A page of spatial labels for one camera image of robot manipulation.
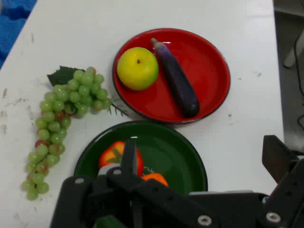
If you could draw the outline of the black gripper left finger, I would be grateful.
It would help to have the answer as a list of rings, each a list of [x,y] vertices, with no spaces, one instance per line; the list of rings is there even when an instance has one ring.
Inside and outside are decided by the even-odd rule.
[[[210,210],[156,180],[137,176],[136,142],[125,143],[121,165],[92,178],[71,176],[61,187],[51,227],[91,228],[113,216],[126,228],[218,228]]]

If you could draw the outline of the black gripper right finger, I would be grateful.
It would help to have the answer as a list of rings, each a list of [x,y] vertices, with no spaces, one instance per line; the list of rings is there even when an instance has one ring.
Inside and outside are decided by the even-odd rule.
[[[262,164],[277,186],[264,201],[258,216],[262,228],[304,226],[304,160],[275,135],[263,138]]]

